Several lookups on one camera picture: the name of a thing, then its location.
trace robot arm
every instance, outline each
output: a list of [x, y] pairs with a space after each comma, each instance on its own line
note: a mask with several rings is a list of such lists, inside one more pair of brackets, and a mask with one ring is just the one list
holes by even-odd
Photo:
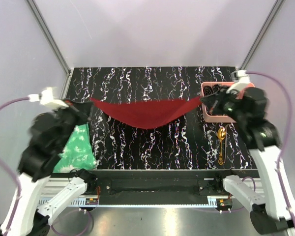
[[[253, 157], [265, 190], [265, 197], [260, 196], [244, 184], [238, 176], [223, 179], [225, 191], [231, 193], [250, 212], [250, 218], [257, 232], [270, 234], [285, 232], [295, 235], [290, 211], [277, 173], [277, 160], [280, 154], [280, 139], [273, 124], [265, 119], [267, 98], [259, 88], [247, 88], [242, 99], [237, 99], [248, 83], [245, 71], [232, 75], [237, 81], [231, 87], [222, 87], [217, 93], [201, 98], [213, 115], [227, 114], [237, 122], [239, 136], [245, 142]], [[295, 200], [281, 160], [280, 174], [287, 197], [295, 217]]]
[[82, 169], [62, 191], [37, 208], [41, 191], [60, 160], [59, 154], [75, 126], [89, 120], [92, 103], [55, 100], [51, 88], [29, 98], [40, 101], [54, 113], [40, 114], [30, 128], [32, 138], [18, 167], [21, 197], [17, 197], [16, 190], [8, 215], [0, 225], [0, 236], [46, 236], [53, 221], [76, 197], [95, 191], [96, 176]]

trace metal frame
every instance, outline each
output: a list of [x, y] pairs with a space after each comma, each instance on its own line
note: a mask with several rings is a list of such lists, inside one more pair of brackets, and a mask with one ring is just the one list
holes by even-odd
[[251, 58], [253, 57], [255, 51], [257, 50], [258, 46], [260, 45], [260, 43], [262, 41], [264, 35], [266, 34], [267, 30], [271, 26], [275, 16], [278, 14], [278, 12], [281, 9], [284, 2], [285, 2], [285, 0], [276, 0], [276, 2], [274, 3], [269, 15], [267, 16], [263, 26], [261, 27], [254, 43], [252, 44], [246, 58], [244, 59], [242, 65], [240, 67], [241, 70], [245, 70], [247, 68], [247, 65], [249, 64]]
[[45, 35], [51, 49], [53, 50], [53, 52], [56, 55], [56, 58], [58, 59], [61, 67], [63, 68], [66, 76], [68, 76], [70, 74], [70, 67], [68, 66], [67, 62], [65, 61], [61, 51], [59, 50], [59, 47], [57, 46], [52, 34], [50, 33], [46, 22], [41, 14], [41, 12], [38, 9], [38, 6], [36, 5], [34, 0], [26, 0], [29, 8], [31, 9], [35, 19], [37, 20], [37, 23], [39, 24], [41, 30], [43, 31], [43, 34]]
[[[207, 186], [212, 184], [216, 175], [226, 177], [238, 175], [240, 178], [259, 179], [257, 170], [94, 170], [100, 186], [100, 204], [107, 206], [128, 205], [192, 205], [209, 204], [208, 196], [213, 198], [227, 197]], [[51, 180], [67, 182], [74, 173], [52, 174]]]

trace pink basket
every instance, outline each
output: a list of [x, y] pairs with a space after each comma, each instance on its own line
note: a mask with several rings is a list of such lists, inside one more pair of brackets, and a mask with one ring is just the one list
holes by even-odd
[[[216, 84], [231, 86], [233, 83], [234, 82], [203, 82], [201, 84], [200, 95], [201, 96], [204, 95], [203, 88], [205, 86], [213, 87]], [[253, 83], [250, 83], [250, 84], [247, 85], [247, 87], [254, 87], [254, 84]], [[243, 94], [244, 94], [244, 90], [242, 90], [239, 93], [238, 98], [239, 99], [242, 99]], [[205, 122], [208, 122], [208, 123], [220, 123], [220, 122], [222, 122], [222, 123], [233, 123], [233, 122], [236, 122], [232, 118], [230, 118], [229, 116], [211, 116], [211, 115], [209, 115], [207, 113], [207, 107], [204, 104], [202, 104], [202, 111], [203, 111], [203, 118], [204, 118]]]

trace gray wall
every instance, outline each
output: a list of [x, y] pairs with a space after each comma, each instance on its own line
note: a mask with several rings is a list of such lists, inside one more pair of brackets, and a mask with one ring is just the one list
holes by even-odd
[[240, 66], [275, 0], [35, 0], [70, 67]]
[[[295, 0], [287, 0], [261, 42], [248, 70], [266, 72], [277, 77], [288, 89], [293, 102], [292, 135], [284, 156], [286, 172], [295, 196]], [[265, 89], [270, 99], [268, 119], [283, 137], [287, 106], [283, 93], [271, 81], [251, 76], [252, 82]]]
[[[0, 0], [0, 104], [37, 93], [46, 86], [61, 91], [65, 74], [24, 0]], [[0, 157], [13, 169], [29, 136], [32, 119], [45, 112], [38, 104], [22, 102], [0, 113]], [[15, 186], [0, 169], [0, 223]]]

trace purple cable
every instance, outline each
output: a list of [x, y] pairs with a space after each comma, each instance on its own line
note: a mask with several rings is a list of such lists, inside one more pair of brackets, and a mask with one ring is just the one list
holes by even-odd
[[[23, 98], [19, 98], [19, 99], [15, 99], [15, 100], [11, 100], [11, 101], [9, 101], [9, 102], [6, 102], [6, 103], [4, 103], [3, 105], [0, 106], [0, 111], [1, 111], [3, 108], [5, 108], [5, 107], [7, 107], [7, 106], [9, 106], [9, 105], [11, 105], [11, 104], [13, 104], [13, 103], [21, 102], [21, 101], [26, 101], [26, 100], [29, 100], [29, 98], [28, 98], [28, 97], [23, 97]], [[3, 236], [6, 236], [7, 233], [8, 233], [8, 230], [9, 230], [10, 227], [11, 227], [11, 224], [12, 224], [12, 221], [13, 221], [13, 218], [14, 218], [14, 215], [15, 215], [15, 212], [16, 212], [16, 209], [17, 209], [18, 204], [19, 204], [19, 200], [20, 200], [20, 196], [21, 196], [21, 183], [20, 183], [20, 181], [19, 181], [18, 176], [17, 176], [17, 175], [16, 175], [16, 174], [10, 169], [10, 167], [9, 167], [7, 164], [5, 164], [5, 162], [2, 161], [1, 159], [0, 159], [0, 166], [1, 166], [1, 168], [2, 168], [3, 170], [5, 170], [5, 172], [8, 173], [8, 175], [12, 178], [12, 180], [15, 182], [15, 184], [16, 184], [16, 186], [17, 186], [17, 194], [16, 194], [16, 199], [15, 199], [15, 202], [14, 202], [14, 206], [13, 206], [13, 209], [12, 209], [12, 212], [11, 212], [10, 219], [9, 219], [7, 225], [6, 225], [6, 230], [5, 230], [5, 232], [3, 233]]]
[[[71, 214], [71, 213], [73, 213], [73, 212], [76, 212], [76, 211], [80, 211], [80, 209], [72, 210], [72, 211], [70, 211], [69, 213], [67, 213], [65, 216], [67, 216], [67, 215], [69, 215], [69, 214]], [[88, 214], [88, 224], [85, 226], [85, 228], [84, 228], [79, 234], [74, 235], [74, 236], [81, 236], [81, 235], [83, 235], [83, 234], [88, 230], [88, 228], [89, 228], [89, 225], [90, 225], [90, 223], [91, 223], [91, 215], [90, 215], [90, 213], [89, 213], [88, 211], [85, 211], [85, 212]], [[66, 236], [66, 235], [63, 235], [63, 234], [59, 233], [59, 232], [54, 228], [54, 225], [52, 225], [50, 228], [54, 231], [54, 233], [55, 233], [56, 235], [58, 235], [58, 236]]]
[[[256, 192], [256, 182], [255, 180], [250, 177], [250, 176], [246, 176], [245, 178], [243, 178], [241, 181], [245, 181], [246, 179], [251, 179], [252, 183], [254, 184], [254, 192]], [[238, 211], [241, 211], [243, 210], [245, 207], [241, 207], [239, 209], [235, 209], [235, 210], [231, 210], [231, 212], [238, 212]], [[222, 213], [222, 214], [225, 214], [225, 213], [231, 213], [229, 211], [222, 211], [222, 212], [219, 212], [219, 211], [216, 211], [216, 210], [204, 210], [204, 209], [198, 209], [198, 208], [195, 208], [194, 210], [197, 210], [197, 211], [201, 211], [201, 212], [207, 212], [207, 213]]]
[[250, 74], [250, 75], [260, 75], [260, 76], [264, 76], [264, 77], [267, 77], [269, 79], [271, 79], [272, 81], [274, 81], [280, 88], [281, 90], [283, 91], [285, 97], [286, 97], [286, 100], [287, 100], [287, 103], [288, 103], [288, 118], [287, 118], [287, 124], [286, 124], [286, 127], [285, 127], [285, 134], [284, 134], [284, 138], [283, 138], [283, 145], [282, 145], [282, 149], [281, 149], [281, 152], [277, 158], [277, 161], [276, 161], [276, 169], [277, 169], [277, 175], [279, 177], [279, 182], [280, 182], [280, 186], [281, 186], [281, 189], [282, 189], [282, 193], [283, 193], [283, 196], [284, 196], [284, 200], [285, 200], [285, 203], [286, 203], [286, 206], [288, 208], [288, 211], [291, 215], [291, 219], [292, 219], [292, 222], [293, 222], [293, 225], [294, 225], [294, 228], [295, 228], [295, 216], [294, 216], [294, 213], [291, 212], [291, 203], [290, 203], [290, 200], [289, 200], [289, 197], [287, 195], [287, 192], [286, 192], [286, 189], [285, 189], [285, 186], [284, 186], [284, 182], [283, 182], [283, 178], [282, 178], [282, 174], [280, 172], [280, 164], [281, 164], [281, 160], [282, 160], [282, 157], [283, 157], [283, 154], [286, 150], [286, 144], [288, 143], [288, 140], [290, 138], [290, 132], [291, 132], [291, 125], [292, 125], [292, 112], [293, 112], [293, 107], [292, 107], [292, 100], [291, 100], [291, 97], [289, 96], [289, 93], [287, 92], [286, 88], [283, 86], [283, 84], [267, 75], [267, 74], [264, 74], [264, 73], [261, 73], [261, 72], [254, 72], [254, 71], [247, 71], [247, 74]]

